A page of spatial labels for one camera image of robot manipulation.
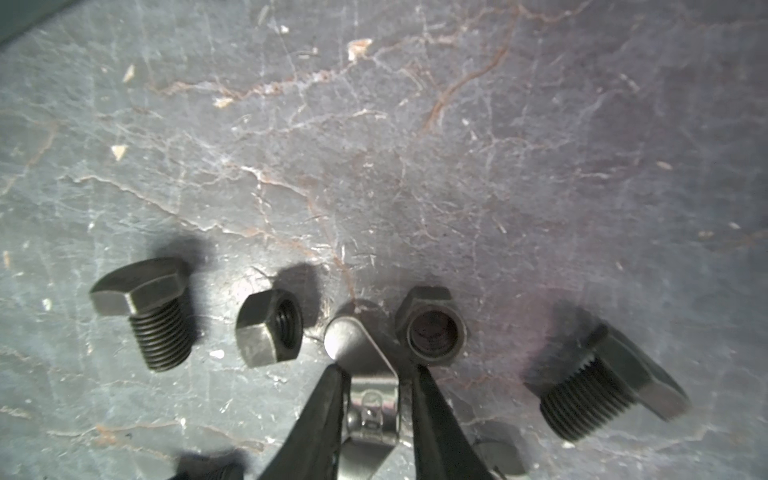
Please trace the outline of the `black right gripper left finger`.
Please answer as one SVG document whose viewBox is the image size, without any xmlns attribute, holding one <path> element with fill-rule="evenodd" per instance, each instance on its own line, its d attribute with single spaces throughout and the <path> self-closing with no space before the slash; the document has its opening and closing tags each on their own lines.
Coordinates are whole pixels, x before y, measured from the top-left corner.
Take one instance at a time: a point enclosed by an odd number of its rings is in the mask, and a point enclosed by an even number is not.
<svg viewBox="0 0 768 480">
<path fill-rule="evenodd" d="M 348 376 L 328 366 L 318 380 L 283 446 L 260 479 L 337 478 Z"/>
</svg>

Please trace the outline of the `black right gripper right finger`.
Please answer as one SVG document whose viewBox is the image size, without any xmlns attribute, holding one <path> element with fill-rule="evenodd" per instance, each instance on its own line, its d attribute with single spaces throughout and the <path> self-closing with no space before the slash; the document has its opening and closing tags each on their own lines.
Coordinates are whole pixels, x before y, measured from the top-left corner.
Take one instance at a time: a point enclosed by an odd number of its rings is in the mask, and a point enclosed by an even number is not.
<svg viewBox="0 0 768 480">
<path fill-rule="evenodd" d="M 415 367 L 412 422 L 416 478 L 491 480 L 474 452 L 429 369 Z"/>
</svg>

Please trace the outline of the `silver wing nut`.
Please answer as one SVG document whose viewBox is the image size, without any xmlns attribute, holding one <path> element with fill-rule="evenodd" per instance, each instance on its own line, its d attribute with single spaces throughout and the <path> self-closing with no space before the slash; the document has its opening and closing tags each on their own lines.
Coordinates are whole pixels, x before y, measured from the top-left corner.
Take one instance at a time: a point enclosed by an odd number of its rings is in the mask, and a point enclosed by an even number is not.
<svg viewBox="0 0 768 480">
<path fill-rule="evenodd" d="M 345 388 L 340 479 L 370 479 L 399 442 L 399 376 L 363 323 L 339 316 L 328 325 L 327 354 L 349 376 Z"/>
</svg>

